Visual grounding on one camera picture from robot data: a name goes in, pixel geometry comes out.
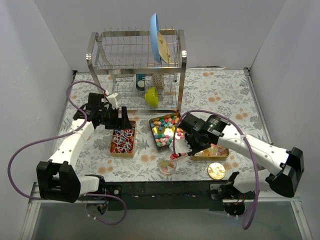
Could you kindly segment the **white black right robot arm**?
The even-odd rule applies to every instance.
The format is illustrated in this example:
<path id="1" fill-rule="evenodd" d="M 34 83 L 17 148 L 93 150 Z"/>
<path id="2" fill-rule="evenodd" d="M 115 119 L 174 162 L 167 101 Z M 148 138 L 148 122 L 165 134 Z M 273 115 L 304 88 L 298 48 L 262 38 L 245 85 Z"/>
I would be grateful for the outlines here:
<path id="1" fill-rule="evenodd" d="M 267 190 L 286 198 L 295 196 L 305 170 L 303 151 L 299 148 L 287 150 L 266 143 L 245 134 L 230 119 L 212 112 L 206 120 L 196 117 L 193 110 L 186 112 L 178 127 L 185 135 L 170 146 L 176 154 L 193 156 L 216 145 L 252 160 L 253 172 L 234 172 L 227 180 L 226 192 L 230 198 Z"/>

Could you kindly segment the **gold tin with popsicle candies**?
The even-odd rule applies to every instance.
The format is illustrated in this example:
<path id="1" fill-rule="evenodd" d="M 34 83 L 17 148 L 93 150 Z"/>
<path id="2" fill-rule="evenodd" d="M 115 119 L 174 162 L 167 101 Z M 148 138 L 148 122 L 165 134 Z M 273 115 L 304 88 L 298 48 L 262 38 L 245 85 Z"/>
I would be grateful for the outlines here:
<path id="1" fill-rule="evenodd" d="M 230 155 L 228 148 L 214 146 L 190 157 L 193 161 L 225 161 Z"/>

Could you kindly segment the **black tin with star candies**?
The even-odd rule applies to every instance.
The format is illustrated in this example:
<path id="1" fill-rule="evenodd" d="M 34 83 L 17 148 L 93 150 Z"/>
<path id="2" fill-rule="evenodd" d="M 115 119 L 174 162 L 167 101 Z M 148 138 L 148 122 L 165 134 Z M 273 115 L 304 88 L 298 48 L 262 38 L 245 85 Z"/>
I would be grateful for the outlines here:
<path id="1" fill-rule="evenodd" d="M 158 152 L 167 150 L 173 139 L 184 138 L 185 132 L 177 127 L 180 113 L 171 113 L 149 120 L 150 130 Z"/>

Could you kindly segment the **clear plastic jar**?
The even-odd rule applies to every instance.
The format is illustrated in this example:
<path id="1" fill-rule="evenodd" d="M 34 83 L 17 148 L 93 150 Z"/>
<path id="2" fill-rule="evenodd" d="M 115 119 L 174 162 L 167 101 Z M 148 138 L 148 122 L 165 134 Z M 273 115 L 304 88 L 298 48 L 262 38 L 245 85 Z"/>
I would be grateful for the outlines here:
<path id="1" fill-rule="evenodd" d="M 171 159 L 161 158 L 157 165 L 160 173 L 165 176 L 171 176 L 176 172 L 177 163 Z"/>

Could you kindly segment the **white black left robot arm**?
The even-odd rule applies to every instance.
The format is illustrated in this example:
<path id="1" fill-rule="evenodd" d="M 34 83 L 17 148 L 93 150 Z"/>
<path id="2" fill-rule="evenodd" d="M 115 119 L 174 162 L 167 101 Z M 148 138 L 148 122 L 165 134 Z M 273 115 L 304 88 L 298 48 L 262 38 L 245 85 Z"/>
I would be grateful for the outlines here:
<path id="1" fill-rule="evenodd" d="M 78 176 L 78 157 L 89 137 L 100 125 L 106 130 L 131 130 L 127 108 L 119 107 L 120 95 L 90 93 L 88 102 L 73 116 L 71 129 L 59 148 L 36 167 L 41 198 L 74 203 L 80 196 L 90 194 L 95 200 L 106 196 L 105 180 L 96 174 Z"/>

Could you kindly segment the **gold tin with lollipops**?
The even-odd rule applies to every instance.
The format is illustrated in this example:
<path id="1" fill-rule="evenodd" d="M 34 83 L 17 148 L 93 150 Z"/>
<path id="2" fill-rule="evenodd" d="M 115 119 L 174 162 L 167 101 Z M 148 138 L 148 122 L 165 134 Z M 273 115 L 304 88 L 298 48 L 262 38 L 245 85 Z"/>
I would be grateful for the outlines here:
<path id="1" fill-rule="evenodd" d="M 130 121 L 132 129 L 116 129 L 112 133 L 109 152 L 117 158 L 133 158 L 135 155 L 136 122 Z"/>

